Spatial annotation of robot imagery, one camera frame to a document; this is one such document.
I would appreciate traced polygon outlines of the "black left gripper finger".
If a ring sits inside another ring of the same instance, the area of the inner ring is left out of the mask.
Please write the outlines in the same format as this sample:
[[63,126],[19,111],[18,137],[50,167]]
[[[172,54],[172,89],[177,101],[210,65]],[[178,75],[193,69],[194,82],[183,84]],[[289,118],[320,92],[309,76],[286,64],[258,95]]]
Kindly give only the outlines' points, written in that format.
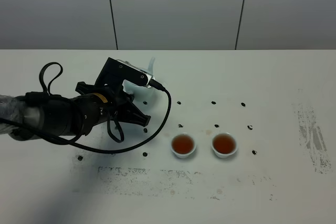
[[78,82],[75,91],[80,95],[92,94],[96,90],[94,85],[86,84],[85,82]]
[[120,105],[116,109],[116,118],[119,122],[135,124],[142,127],[148,125],[151,117],[142,113],[132,101]]

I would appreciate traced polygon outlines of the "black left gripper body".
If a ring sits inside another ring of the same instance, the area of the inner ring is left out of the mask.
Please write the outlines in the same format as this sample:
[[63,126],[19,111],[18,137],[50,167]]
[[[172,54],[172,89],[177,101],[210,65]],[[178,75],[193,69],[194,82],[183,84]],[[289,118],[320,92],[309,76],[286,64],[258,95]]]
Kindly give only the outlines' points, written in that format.
[[123,86],[112,89],[108,85],[86,85],[86,126],[93,127],[106,121],[134,123],[134,95]]

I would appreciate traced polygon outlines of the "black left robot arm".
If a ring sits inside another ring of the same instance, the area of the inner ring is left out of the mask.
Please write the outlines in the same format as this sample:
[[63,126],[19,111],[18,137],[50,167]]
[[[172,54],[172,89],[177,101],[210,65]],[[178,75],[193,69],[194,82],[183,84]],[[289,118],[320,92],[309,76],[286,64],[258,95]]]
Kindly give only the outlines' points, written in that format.
[[67,99],[42,92],[1,97],[1,118],[56,136],[88,135],[96,125],[112,120],[147,126],[150,116],[134,104],[134,96],[108,85],[79,82],[79,96]]

